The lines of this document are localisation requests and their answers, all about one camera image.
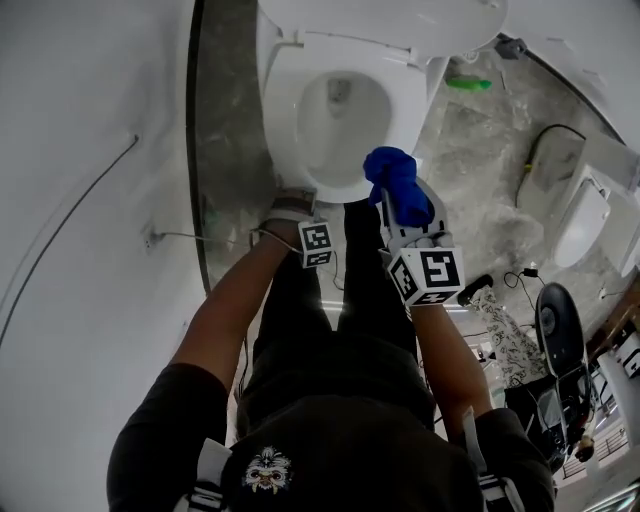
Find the toilet bowl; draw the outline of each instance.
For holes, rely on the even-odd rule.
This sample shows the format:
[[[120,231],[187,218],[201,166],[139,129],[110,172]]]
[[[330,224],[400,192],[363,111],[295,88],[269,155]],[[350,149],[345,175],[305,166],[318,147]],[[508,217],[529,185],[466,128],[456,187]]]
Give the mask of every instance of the toilet bowl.
[[[260,0],[263,124],[274,172],[317,199],[369,195],[378,146],[411,154],[452,55],[490,41],[506,0]]]

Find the black pants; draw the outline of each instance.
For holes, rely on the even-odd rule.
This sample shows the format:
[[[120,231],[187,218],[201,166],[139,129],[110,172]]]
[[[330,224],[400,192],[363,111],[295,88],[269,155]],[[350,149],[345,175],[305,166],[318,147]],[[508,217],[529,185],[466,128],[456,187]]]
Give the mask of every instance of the black pants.
[[[378,210],[366,199],[346,204],[344,209],[347,258],[338,331],[382,339],[409,351],[417,361],[413,324],[393,283],[386,278],[378,253],[384,245]],[[292,333],[330,332],[317,272],[303,269],[298,255],[292,252],[274,276],[254,345],[254,362],[267,346],[290,338]]]

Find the marble floor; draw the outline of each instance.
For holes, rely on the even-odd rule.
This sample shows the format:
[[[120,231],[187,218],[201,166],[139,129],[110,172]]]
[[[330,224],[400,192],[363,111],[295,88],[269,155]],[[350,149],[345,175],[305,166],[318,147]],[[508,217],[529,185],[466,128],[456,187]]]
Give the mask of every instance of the marble floor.
[[[275,183],[262,131],[255,71],[255,0],[207,2],[197,71],[196,158],[207,266],[212,283],[246,251],[273,197]],[[507,288],[503,275],[534,263],[546,281],[557,281],[573,295],[587,337],[602,323],[618,297],[598,300],[599,291],[625,289],[597,244],[570,269],[545,255],[542,226],[515,208],[516,191],[532,140],[552,123],[598,127],[597,118],[561,82],[524,58],[502,61],[492,53],[448,73],[491,80],[486,91],[460,91],[442,85],[424,124],[414,156],[420,175],[448,208],[450,228],[463,248],[467,282],[489,273],[496,295],[520,324],[533,322],[522,287]],[[344,271],[343,210],[322,205],[337,241],[338,277]],[[333,285],[334,262],[319,273],[323,300],[339,302]],[[533,300],[541,284],[526,279]],[[453,315],[470,344],[488,341],[471,312]]]

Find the black cable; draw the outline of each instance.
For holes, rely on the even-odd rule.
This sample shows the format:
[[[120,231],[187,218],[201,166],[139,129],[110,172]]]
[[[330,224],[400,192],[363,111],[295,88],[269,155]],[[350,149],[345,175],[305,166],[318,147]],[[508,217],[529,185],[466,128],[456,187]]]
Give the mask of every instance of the black cable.
[[[540,403],[538,402],[537,398],[535,396],[533,396],[533,393],[531,393],[531,390],[526,387],[525,384],[522,383],[522,381],[515,376],[511,376],[509,378],[509,381],[516,381],[518,383],[518,385],[520,385],[521,387],[524,388],[524,390],[529,393],[529,396],[531,397],[531,399],[535,402],[536,404],[536,408],[538,409],[538,413],[540,414],[540,419],[542,420],[542,422],[544,423],[544,426],[547,427],[547,430],[551,430],[551,428],[549,428],[549,424],[547,423],[547,420],[544,418],[544,414],[542,412],[542,409],[540,409]]]
[[[571,128],[571,126],[567,126],[566,124],[551,124],[549,126],[547,126],[546,128],[544,128],[539,134],[538,136],[533,139],[533,144],[531,144],[531,148],[529,149],[529,153],[527,154],[527,159],[524,162],[524,175],[522,176],[522,180],[520,181],[520,185],[518,185],[518,191],[520,190],[520,187],[522,186],[522,183],[524,182],[524,179],[527,176],[527,173],[529,171],[531,171],[531,166],[533,165],[533,159],[536,156],[536,152],[538,151],[538,146],[540,145],[540,141],[542,140],[542,137],[549,131],[552,130],[554,128],[564,128],[565,130],[569,130],[570,132],[574,133],[575,135],[577,135],[578,137],[580,137],[582,140],[586,140],[586,137],[580,133],[578,130],[576,130],[575,128]],[[516,199],[515,199],[515,205],[516,208],[518,208],[518,194],[516,192]]]
[[[27,277],[25,277],[24,281],[22,282],[22,286],[20,286],[20,289],[18,290],[18,293],[16,294],[15,299],[13,299],[13,304],[11,304],[11,309],[9,310],[9,314],[7,315],[7,319],[4,323],[4,327],[2,328],[2,333],[0,334],[0,346],[2,345],[5,335],[7,334],[7,329],[9,328],[9,323],[11,322],[11,318],[13,317],[13,313],[15,312],[16,307],[18,306],[18,301],[20,300],[20,297],[22,297],[22,293],[24,292],[24,289],[27,287],[27,284],[29,283],[31,276],[33,276],[33,273],[35,272],[36,267],[42,260],[44,253],[47,252],[47,250],[49,249],[49,247],[51,246],[55,238],[58,236],[62,228],[65,226],[65,224],[67,223],[71,215],[73,215],[73,212],[75,212],[78,209],[78,206],[80,206],[80,203],[84,201],[84,198],[87,197],[89,193],[95,188],[95,186],[98,183],[100,183],[102,178],[104,178],[109,173],[109,171],[111,171],[111,169],[113,169],[118,164],[118,162],[122,160],[124,156],[133,149],[133,147],[138,143],[139,140],[140,140],[140,137],[138,135],[133,136],[133,141],[131,142],[131,144],[129,144],[129,146],[116,157],[116,159],[111,163],[111,165],[109,165],[109,167],[107,167],[102,172],[102,174],[100,174],[100,176],[98,176],[93,181],[93,183],[89,185],[87,190],[85,190],[84,193],[74,203],[74,205],[71,207],[71,209],[67,212],[67,214],[64,216],[64,218],[60,222],[60,225],[53,232],[53,234],[51,235],[47,243],[40,250],[40,253],[38,254],[36,260],[33,262],[33,264],[31,265],[31,268],[29,269],[29,272],[27,273]]]
[[[570,132],[574,133],[575,135],[580,137],[582,140],[586,140],[586,137],[582,133],[580,133],[575,128],[571,128],[571,126],[567,126],[566,124],[551,124],[551,125],[547,126],[546,128],[544,128],[538,134],[538,136],[535,139],[533,139],[533,144],[531,144],[531,149],[529,150],[529,153],[527,154],[527,159],[525,160],[525,163],[524,163],[525,168],[527,166],[531,166],[531,164],[533,163],[533,159],[534,159],[534,157],[536,155],[536,151],[538,150],[538,146],[540,145],[540,141],[542,140],[542,137],[548,131],[550,131],[550,130],[552,130],[554,128],[564,128],[565,130],[569,130]]]
[[[515,272],[505,272],[505,274],[502,276],[502,280],[504,281],[504,284],[511,288],[514,289],[518,286],[518,282],[522,283],[522,289],[524,290],[524,293],[527,295],[527,299],[529,299],[529,304],[531,304],[531,309],[533,309],[533,311],[535,312],[536,307],[533,305],[533,301],[531,300],[531,297],[529,296],[529,292],[527,292],[527,287],[524,285],[524,281],[522,280],[522,278],[520,277],[524,272],[520,272],[519,274],[516,274]],[[516,282],[515,284],[511,285],[507,282],[507,276],[508,275],[512,275],[516,278]]]

